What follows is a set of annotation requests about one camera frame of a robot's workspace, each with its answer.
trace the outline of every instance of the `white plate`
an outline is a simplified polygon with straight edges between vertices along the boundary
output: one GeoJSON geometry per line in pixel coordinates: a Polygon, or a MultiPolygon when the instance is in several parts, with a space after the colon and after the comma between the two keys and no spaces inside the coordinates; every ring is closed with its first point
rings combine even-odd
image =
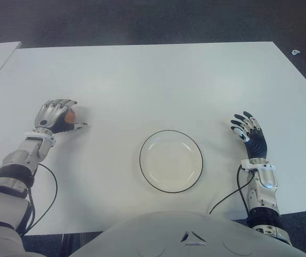
{"type": "Polygon", "coordinates": [[[189,136],[164,130],[144,142],[140,167],[152,186],[167,193],[178,193],[197,182],[203,169],[203,158],[189,136]]]}

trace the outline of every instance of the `wire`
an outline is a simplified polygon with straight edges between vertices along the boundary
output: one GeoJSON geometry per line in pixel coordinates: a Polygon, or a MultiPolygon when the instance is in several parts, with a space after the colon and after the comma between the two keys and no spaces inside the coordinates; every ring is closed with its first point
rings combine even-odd
{"type": "Polygon", "coordinates": [[[41,164],[41,163],[39,163],[39,165],[40,166],[42,166],[42,167],[44,167],[44,168],[46,168],[50,173],[51,173],[51,175],[53,176],[53,178],[54,178],[54,181],[55,181],[55,195],[54,195],[54,198],[53,198],[53,200],[52,200],[52,202],[51,202],[51,204],[49,205],[49,207],[47,208],[47,210],[42,214],[42,216],[34,223],[34,224],[32,224],[32,225],[29,225],[29,227],[26,229],[26,231],[22,234],[22,236],[24,236],[27,232],[29,232],[29,230],[30,229],[32,229],[44,216],[45,216],[45,214],[50,210],[50,208],[53,206],[53,204],[54,204],[54,202],[55,202],[55,200],[56,200],[56,197],[57,197],[57,190],[58,190],[58,186],[57,186],[57,179],[56,179],[56,177],[55,177],[55,175],[54,175],[54,173],[47,167],[47,166],[45,166],[45,165],[43,165],[43,164],[41,164]]]}
{"type": "Polygon", "coordinates": [[[30,228],[31,225],[34,223],[35,214],[36,214],[35,205],[34,205],[33,196],[31,194],[31,188],[30,187],[28,188],[28,195],[29,195],[29,201],[30,201],[30,205],[31,205],[31,221],[30,221],[30,224],[28,226],[28,228],[30,228]]]}
{"type": "Polygon", "coordinates": [[[241,188],[240,188],[240,181],[238,180],[238,176],[239,176],[239,174],[240,174],[240,170],[241,170],[241,169],[242,169],[242,166],[240,165],[239,168],[238,168],[238,170],[237,170],[236,182],[237,182],[238,191],[239,191],[239,193],[240,193],[241,199],[242,199],[243,204],[244,204],[244,207],[245,207],[245,211],[247,212],[247,217],[249,217],[249,216],[250,216],[250,214],[249,214],[249,209],[248,209],[247,204],[245,203],[245,200],[244,200],[244,197],[243,197],[241,188]]]}
{"type": "Polygon", "coordinates": [[[244,184],[243,186],[239,187],[239,189],[236,189],[235,191],[231,192],[230,194],[228,194],[226,197],[224,197],[222,200],[220,200],[218,203],[215,204],[214,207],[212,207],[211,211],[209,212],[209,214],[212,213],[212,211],[220,204],[222,203],[224,200],[226,200],[229,196],[235,194],[236,192],[240,191],[242,188],[244,188],[245,186],[247,186],[252,180],[253,180],[254,176],[251,177],[251,179],[246,183],[244,184]]]}

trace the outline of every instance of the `silver robot hand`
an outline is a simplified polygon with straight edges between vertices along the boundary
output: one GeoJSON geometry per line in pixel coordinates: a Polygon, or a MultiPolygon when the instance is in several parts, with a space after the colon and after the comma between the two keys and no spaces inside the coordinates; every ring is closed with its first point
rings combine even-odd
{"type": "Polygon", "coordinates": [[[37,130],[48,129],[52,134],[56,134],[87,126],[87,123],[74,123],[75,114],[72,110],[74,104],[77,102],[69,99],[55,99],[46,102],[36,116],[35,128],[37,130]]]}

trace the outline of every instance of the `gray carpet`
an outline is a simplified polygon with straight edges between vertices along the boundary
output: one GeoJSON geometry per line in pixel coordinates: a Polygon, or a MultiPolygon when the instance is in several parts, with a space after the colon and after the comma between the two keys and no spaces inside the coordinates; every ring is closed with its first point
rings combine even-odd
{"type": "MultiPolygon", "coordinates": [[[[24,48],[273,41],[306,78],[306,1],[0,0],[0,42],[8,41],[24,48]]],[[[283,221],[306,252],[306,212],[283,221]]],[[[80,235],[24,238],[46,256],[69,254],[77,242],[80,235]]]]}

